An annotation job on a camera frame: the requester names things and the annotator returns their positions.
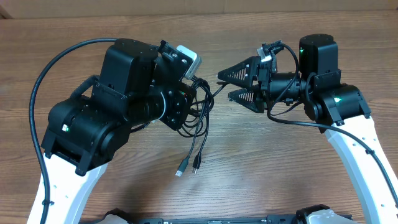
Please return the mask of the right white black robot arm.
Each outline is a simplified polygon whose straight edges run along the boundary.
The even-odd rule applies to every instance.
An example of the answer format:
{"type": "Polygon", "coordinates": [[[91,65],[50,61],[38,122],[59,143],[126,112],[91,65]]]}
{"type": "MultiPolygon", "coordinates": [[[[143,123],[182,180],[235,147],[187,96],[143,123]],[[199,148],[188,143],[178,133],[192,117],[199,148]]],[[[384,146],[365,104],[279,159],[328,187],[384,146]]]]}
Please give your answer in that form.
{"type": "Polygon", "coordinates": [[[371,109],[361,91],[341,82],[338,45],[333,36],[312,34],[299,41],[293,54],[295,71],[280,73],[277,41],[262,44],[257,55],[222,70],[218,78],[237,86],[231,101],[255,113],[273,113],[278,103],[289,109],[303,105],[307,127],[324,134],[339,155],[368,223],[397,222],[397,177],[378,140],[371,109]]]}

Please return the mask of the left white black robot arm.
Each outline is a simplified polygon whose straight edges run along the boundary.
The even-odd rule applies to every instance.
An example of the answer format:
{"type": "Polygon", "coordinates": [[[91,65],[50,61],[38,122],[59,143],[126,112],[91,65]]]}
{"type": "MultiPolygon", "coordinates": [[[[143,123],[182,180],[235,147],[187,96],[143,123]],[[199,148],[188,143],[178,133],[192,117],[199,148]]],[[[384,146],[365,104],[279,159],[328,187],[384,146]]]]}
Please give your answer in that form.
{"type": "Polygon", "coordinates": [[[132,133],[156,120],[179,130],[190,112],[196,92],[184,79],[199,67],[197,53],[166,41],[108,43],[100,74],[50,110],[43,140],[35,128],[34,84],[29,125],[42,175],[29,223],[78,223],[94,186],[132,133]]]}

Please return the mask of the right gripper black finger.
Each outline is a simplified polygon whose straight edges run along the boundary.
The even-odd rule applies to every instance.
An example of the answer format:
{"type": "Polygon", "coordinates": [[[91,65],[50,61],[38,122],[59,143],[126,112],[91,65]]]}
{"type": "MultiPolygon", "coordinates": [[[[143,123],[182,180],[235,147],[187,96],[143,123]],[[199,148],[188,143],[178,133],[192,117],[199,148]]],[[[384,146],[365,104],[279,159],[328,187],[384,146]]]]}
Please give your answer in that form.
{"type": "Polygon", "coordinates": [[[252,56],[238,64],[218,72],[218,78],[226,83],[242,88],[250,88],[257,79],[260,56],[252,56]]]}
{"type": "Polygon", "coordinates": [[[245,89],[231,91],[228,93],[230,101],[255,112],[264,113],[264,98],[262,91],[259,89],[245,89]]]}

